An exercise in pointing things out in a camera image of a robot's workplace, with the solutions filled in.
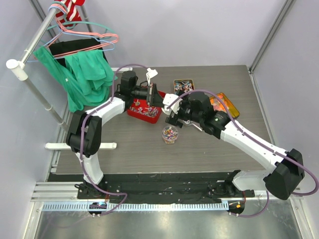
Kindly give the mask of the clear plastic round jar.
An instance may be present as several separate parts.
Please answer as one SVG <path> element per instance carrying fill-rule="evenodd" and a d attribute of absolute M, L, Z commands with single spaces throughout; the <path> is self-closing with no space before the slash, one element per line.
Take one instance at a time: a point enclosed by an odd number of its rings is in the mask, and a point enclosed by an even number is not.
<path fill-rule="evenodd" d="M 178 138 L 178 130 L 175 126 L 168 125 L 163 128 L 161 135 L 166 144 L 173 144 Z"/>

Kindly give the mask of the silver metal scoop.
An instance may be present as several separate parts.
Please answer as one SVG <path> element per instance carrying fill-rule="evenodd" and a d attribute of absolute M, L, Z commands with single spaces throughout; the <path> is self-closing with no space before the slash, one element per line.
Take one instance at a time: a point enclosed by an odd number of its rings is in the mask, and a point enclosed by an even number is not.
<path fill-rule="evenodd" d="M 202 131 L 201 127 L 197 126 L 193 121 L 191 120 L 187 120 L 187 121 L 184 121 L 185 125 L 187 126 L 193 126 L 195 127 L 196 129 L 198 129 L 199 131 Z"/>

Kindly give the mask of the red square candy box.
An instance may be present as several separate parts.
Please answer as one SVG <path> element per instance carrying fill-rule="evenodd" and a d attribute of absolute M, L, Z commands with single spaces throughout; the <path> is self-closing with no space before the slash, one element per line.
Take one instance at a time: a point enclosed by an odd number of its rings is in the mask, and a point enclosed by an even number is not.
<path fill-rule="evenodd" d="M 133 98 L 133 102 L 127 109 L 127 114 L 139 120 L 155 124 L 162 113 L 161 107 L 149 106 L 145 99 Z"/>

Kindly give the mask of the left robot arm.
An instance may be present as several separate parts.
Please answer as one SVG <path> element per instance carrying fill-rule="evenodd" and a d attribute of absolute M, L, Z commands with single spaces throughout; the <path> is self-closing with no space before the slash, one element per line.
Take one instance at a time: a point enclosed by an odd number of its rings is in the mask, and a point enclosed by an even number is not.
<path fill-rule="evenodd" d="M 138 85 L 137 81 L 134 71 L 124 72 L 116 90 L 105 103 L 86 112 L 76 111 L 72 116 L 66 144 L 78 157 L 84 181 L 91 184 L 88 191 L 96 199 L 106 193 L 106 186 L 101 183 L 104 174 L 98 159 L 103 125 L 129 109 L 134 100 L 144 100 L 149 107 L 163 107 L 165 93 L 159 91 L 155 83 L 144 86 Z"/>

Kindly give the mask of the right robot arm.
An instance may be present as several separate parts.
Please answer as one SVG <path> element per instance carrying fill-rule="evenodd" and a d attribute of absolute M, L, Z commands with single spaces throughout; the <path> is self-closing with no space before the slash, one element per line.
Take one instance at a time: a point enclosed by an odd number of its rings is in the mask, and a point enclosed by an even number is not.
<path fill-rule="evenodd" d="M 246 190 L 268 190 L 273 196 L 286 200 L 304 178 L 302 154 L 296 149 L 279 148 L 231 120 L 224 111 L 216 111 L 209 96 L 203 92 L 189 92 L 187 96 L 167 94 L 163 111 L 167 123 L 181 127 L 182 121 L 193 121 L 217 139 L 227 142 L 255 159 L 262 171 L 235 171 L 225 184 L 229 196 L 238 196 Z"/>

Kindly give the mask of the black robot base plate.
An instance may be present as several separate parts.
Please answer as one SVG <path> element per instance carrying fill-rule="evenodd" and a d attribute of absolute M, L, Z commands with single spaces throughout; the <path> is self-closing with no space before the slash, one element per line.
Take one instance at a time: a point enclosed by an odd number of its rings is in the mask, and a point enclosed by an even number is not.
<path fill-rule="evenodd" d="M 132 204 L 186 204 L 216 202 L 259 196 L 257 190 L 244 192 L 233 186 L 235 172 L 201 173 L 153 173 L 153 174 L 106 174 L 97 187 L 86 182 L 80 174 L 53 174 L 49 182 L 71 183 L 78 190 L 78 199 L 107 198 L 118 203 L 127 194 L 126 203 Z"/>

